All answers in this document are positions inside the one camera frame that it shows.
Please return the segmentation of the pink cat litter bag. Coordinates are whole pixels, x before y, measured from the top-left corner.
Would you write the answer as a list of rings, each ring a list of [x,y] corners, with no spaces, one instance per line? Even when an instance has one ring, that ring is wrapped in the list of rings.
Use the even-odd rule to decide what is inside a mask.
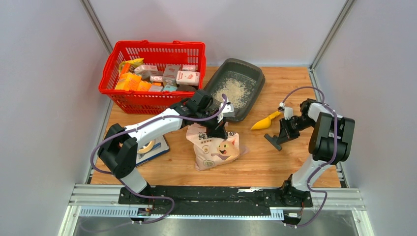
[[[249,152],[240,143],[237,132],[227,131],[226,134],[225,139],[213,138],[208,136],[207,129],[201,125],[193,124],[188,127],[186,139],[193,144],[196,170],[204,171],[231,163]]]

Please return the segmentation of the black bag clip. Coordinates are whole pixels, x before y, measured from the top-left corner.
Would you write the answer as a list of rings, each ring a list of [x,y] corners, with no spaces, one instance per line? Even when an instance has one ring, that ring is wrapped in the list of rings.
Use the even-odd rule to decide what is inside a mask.
[[[269,134],[265,134],[264,138],[269,141],[278,151],[282,150],[282,144],[287,142],[287,136],[285,135],[269,135]]]

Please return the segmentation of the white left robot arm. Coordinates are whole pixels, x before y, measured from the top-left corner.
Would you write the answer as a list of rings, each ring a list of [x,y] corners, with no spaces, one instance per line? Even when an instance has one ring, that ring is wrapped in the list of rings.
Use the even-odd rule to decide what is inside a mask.
[[[116,177],[137,203],[146,203],[150,190],[148,182],[136,169],[138,150],[156,138],[194,123],[205,127],[208,136],[225,139],[226,117],[233,116],[235,111],[225,94],[222,100],[216,108],[213,97],[200,89],[191,98],[171,105],[150,119],[126,127],[118,123],[112,125],[104,140],[93,149],[91,166],[100,171],[94,164],[94,158],[99,157],[108,168],[106,174]]]

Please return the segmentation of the yellow plastic scoop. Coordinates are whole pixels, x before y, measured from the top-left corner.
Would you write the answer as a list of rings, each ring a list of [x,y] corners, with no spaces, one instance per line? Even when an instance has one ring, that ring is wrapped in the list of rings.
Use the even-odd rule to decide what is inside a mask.
[[[264,119],[256,122],[252,127],[251,130],[260,130],[260,129],[267,129],[271,126],[272,120],[281,115],[282,113],[280,111],[276,111]]]

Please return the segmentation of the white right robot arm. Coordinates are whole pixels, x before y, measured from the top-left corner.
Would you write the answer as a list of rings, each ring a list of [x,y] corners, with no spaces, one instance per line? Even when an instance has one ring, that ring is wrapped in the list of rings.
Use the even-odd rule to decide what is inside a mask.
[[[284,181],[280,199],[287,206],[293,206],[305,199],[311,191],[310,185],[328,166],[344,161],[350,154],[355,121],[340,117],[327,104],[307,99],[300,105],[300,116],[293,114],[292,108],[283,102],[278,108],[284,113],[280,120],[280,132],[276,136],[275,147],[282,150],[282,144],[300,136],[300,131],[312,127],[308,145],[309,157],[302,167]]]

